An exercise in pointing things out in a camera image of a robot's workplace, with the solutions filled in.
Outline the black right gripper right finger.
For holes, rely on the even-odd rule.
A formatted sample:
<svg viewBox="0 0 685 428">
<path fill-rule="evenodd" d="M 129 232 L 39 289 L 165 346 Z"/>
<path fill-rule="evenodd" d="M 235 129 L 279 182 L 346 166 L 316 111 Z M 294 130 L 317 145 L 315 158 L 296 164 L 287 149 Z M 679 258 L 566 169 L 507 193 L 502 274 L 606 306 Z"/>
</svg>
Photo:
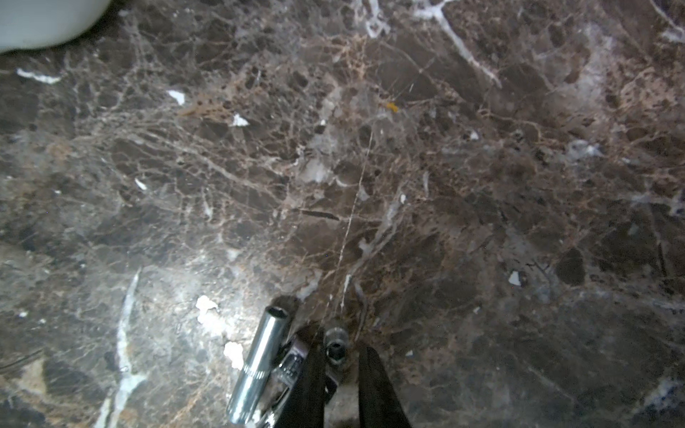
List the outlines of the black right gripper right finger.
<svg viewBox="0 0 685 428">
<path fill-rule="evenodd" d="M 378 352 L 362 344 L 359 355 L 361 428 L 410 428 Z"/>
</svg>

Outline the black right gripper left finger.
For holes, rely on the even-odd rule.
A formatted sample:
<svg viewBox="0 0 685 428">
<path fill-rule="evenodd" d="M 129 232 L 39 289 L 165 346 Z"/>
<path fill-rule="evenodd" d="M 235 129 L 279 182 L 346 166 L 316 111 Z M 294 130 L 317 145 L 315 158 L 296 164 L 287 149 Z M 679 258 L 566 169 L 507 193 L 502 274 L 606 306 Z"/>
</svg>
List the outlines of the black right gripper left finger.
<svg viewBox="0 0 685 428">
<path fill-rule="evenodd" d="M 308 344 L 309 353 L 275 427 L 323 427 L 326 406 L 326 355 L 323 331 Z"/>
</svg>

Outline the pile of chrome sockets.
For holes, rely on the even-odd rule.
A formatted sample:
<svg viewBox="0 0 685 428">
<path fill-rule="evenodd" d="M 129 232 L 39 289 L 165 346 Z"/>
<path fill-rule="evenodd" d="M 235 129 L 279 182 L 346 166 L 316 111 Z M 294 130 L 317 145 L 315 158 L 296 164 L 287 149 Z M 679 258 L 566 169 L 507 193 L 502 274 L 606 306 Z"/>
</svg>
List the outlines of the pile of chrome sockets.
<svg viewBox="0 0 685 428">
<path fill-rule="evenodd" d="M 292 388 L 303 371 L 305 358 L 309 353 L 309 346 L 298 335 L 293 335 L 282 348 L 272 370 L 278 383 L 283 385 L 282 392 L 272 401 L 270 407 L 264 411 L 256 427 L 274 427 L 280 417 L 283 407 L 292 392 Z"/>
</svg>

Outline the long chrome deep socket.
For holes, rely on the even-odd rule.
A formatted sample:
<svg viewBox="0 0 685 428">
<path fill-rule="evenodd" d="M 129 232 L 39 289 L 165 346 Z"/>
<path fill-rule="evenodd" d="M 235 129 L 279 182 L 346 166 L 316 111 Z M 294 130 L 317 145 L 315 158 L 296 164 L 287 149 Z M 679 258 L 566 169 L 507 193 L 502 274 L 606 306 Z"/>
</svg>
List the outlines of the long chrome deep socket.
<svg viewBox="0 0 685 428">
<path fill-rule="evenodd" d="M 290 314 L 278 306 L 262 313 L 248 357 L 228 403 L 231 424 L 246 424 L 253 417 L 267 386 L 276 357 L 290 328 Z"/>
</svg>

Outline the small dark socket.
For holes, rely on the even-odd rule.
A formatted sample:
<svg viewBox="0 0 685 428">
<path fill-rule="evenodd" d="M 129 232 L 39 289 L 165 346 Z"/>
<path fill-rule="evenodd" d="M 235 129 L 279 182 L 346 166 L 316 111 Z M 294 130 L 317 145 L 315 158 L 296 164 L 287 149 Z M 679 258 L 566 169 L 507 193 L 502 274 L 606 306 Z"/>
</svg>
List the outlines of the small dark socket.
<svg viewBox="0 0 685 428">
<path fill-rule="evenodd" d="M 324 335 L 326 358 L 331 367 L 342 367 L 347 360 L 350 337 L 347 330 L 340 326 L 331 326 Z"/>
</svg>

